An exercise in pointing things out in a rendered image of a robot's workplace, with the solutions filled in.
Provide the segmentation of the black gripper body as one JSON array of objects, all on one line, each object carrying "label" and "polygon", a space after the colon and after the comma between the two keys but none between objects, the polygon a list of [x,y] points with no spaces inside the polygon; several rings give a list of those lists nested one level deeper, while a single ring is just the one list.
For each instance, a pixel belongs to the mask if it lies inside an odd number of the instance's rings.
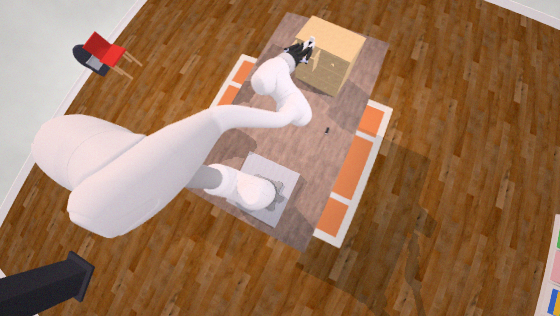
[{"label": "black gripper body", "polygon": [[294,52],[294,51],[289,50],[289,51],[287,51],[286,53],[289,53],[289,54],[295,59],[296,66],[297,66],[299,63],[302,63],[302,62],[301,62],[301,60],[303,60],[302,55],[297,56],[297,51]]}]

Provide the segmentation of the light wooden chest of drawers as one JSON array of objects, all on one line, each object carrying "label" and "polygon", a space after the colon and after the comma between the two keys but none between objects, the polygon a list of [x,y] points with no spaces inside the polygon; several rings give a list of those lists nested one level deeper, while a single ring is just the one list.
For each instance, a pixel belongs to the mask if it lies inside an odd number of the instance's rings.
[{"label": "light wooden chest of drawers", "polygon": [[[328,52],[342,60],[345,60],[349,62],[349,64],[352,63],[350,64],[350,66],[348,64],[346,69],[346,71],[348,70],[348,72],[345,71],[343,75],[343,78],[345,76],[346,78],[348,78],[350,70],[352,68],[351,66],[354,66],[354,63],[357,59],[355,58],[355,55],[356,53],[359,55],[366,38],[315,16],[312,16],[309,19],[309,21],[295,37],[295,41],[296,39],[299,39],[303,42],[306,42],[307,40],[309,40],[310,36],[315,37],[314,42],[316,43],[314,47],[321,49],[315,86],[319,66],[322,66],[320,65],[322,51]],[[342,81],[339,87],[332,84],[333,86],[338,88],[336,95],[344,85]],[[336,97],[336,95],[333,97]]]}]

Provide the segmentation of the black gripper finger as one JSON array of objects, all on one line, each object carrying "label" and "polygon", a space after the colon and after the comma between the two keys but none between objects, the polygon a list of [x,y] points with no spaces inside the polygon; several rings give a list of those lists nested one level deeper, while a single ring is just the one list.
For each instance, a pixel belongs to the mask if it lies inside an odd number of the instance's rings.
[{"label": "black gripper finger", "polygon": [[296,51],[299,52],[299,51],[304,50],[308,46],[308,44],[309,44],[309,40],[307,40],[305,43],[302,42],[301,45],[299,43],[297,43],[297,44],[292,45],[290,47],[284,48],[284,52],[287,52],[288,50],[292,50],[294,52],[296,52]]},{"label": "black gripper finger", "polygon": [[312,48],[314,48],[315,43],[316,42],[313,42],[306,49],[297,53],[297,56],[302,55],[302,57],[304,57],[306,55],[306,57],[303,60],[301,60],[301,62],[305,62],[305,64],[308,63],[308,60],[309,60],[310,56],[312,55],[312,51],[313,51]]}]

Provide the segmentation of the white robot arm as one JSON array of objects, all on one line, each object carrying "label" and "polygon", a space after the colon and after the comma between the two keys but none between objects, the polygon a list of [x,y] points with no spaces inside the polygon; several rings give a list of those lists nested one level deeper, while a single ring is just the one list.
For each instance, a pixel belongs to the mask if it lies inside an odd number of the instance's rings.
[{"label": "white robot arm", "polygon": [[92,116],[64,115],[41,126],[31,144],[33,158],[51,179],[72,191],[70,220],[106,238],[140,226],[184,187],[203,189],[249,210],[267,205],[274,211],[275,201],[285,200],[279,195],[282,182],[203,162],[229,129],[310,122],[311,108],[289,75],[294,69],[294,58],[284,52],[263,63],[251,78],[257,94],[275,99],[276,112],[220,105],[149,136]]}]

